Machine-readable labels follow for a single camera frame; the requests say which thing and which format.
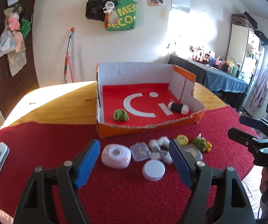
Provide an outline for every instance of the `metal screw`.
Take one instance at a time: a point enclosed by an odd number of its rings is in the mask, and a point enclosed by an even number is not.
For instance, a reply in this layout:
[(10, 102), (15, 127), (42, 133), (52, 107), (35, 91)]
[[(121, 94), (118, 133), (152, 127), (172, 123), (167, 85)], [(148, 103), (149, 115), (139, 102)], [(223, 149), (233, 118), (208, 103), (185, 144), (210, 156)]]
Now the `metal screw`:
[(228, 166), (228, 167), (227, 167), (227, 170), (228, 170), (229, 172), (234, 172), (234, 167), (232, 167), (232, 166)]
[(63, 165), (65, 165), (66, 167), (69, 167), (73, 164), (72, 161), (65, 161)]
[(203, 161), (198, 161), (198, 162), (196, 162), (196, 164), (197, 164), (199, 167), (204, 167), (204, 166), (206, 165)]
[(38, 167), (35, 168), (35, 172), (38, 173), (38, 172), (41, 172), (41, 171), (42, 171), (42, 167), (38, 166)]

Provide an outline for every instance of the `plastic bag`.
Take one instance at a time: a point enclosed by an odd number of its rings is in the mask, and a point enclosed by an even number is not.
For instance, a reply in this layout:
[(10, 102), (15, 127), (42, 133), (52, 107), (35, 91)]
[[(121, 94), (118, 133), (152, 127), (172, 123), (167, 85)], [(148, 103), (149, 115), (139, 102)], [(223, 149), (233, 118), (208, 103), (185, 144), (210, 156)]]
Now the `plastic bag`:
[(251, 43), (248, 44), (248, 46), (247, 46), (247, 51), (249, 51), (249, 52), (254, 52), (254, 51), (256, 51), (255, 44), (254, 44), (254, 41), (253, 41), (253, 40), (252, 40)]
[(0, 57), (15, 50), (16, 43), (12, 32), (6, 26), (0, 36)]

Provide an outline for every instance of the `cardboard box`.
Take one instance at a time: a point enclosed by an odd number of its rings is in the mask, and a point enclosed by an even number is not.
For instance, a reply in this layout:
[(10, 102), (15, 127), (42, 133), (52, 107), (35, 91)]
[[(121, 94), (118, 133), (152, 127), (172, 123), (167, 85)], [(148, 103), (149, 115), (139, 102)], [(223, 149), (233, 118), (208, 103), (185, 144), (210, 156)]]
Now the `cardboard box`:
[[(198, 123), (206, 107), (193, 96), (196, 76), (176, 65), (121, 62), (97, 65), (97, 127), (101, 137)], [(181, 115), (170, 101), (188, 105)], [(125, 109), (129, 121), (113, 121)]]

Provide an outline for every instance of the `yellow bottle cap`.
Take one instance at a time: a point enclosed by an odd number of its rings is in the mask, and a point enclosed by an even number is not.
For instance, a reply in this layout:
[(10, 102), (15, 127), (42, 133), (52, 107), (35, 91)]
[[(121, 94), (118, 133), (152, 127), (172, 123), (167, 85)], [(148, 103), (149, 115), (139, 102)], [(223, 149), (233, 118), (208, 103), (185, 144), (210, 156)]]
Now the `yellow bottle cap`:
[(182, 146), (187, 145), (189, 142), (188, 137), (186, 137), (185, 135), (178, 135), (176, 139)]

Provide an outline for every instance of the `mop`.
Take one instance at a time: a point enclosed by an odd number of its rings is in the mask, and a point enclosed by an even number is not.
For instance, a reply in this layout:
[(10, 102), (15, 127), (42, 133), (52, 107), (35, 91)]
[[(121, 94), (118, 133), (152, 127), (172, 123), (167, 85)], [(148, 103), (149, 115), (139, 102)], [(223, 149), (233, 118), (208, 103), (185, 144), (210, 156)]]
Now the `mop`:
[(66, 70), (67, 70), (68, 65), (69, 65), (69, 68), (70, 68), (72, 82), (74, 82), (74, 74), (73, 74), (72, 65), (71, 65), (71, 57), (69, 56), (70, 45), (71, 45), (71, 40), (72, 40), (72, 37), (73, 37), (74, 29), (75, 29), (74, 27), (71, 28), (70, 37), (69, 37), (69, 43), (68, 43), (68, 49), (66, 51), (66, 60), (64, 62), (64, 71), (63, 71), (63, 84), (66, 83)]

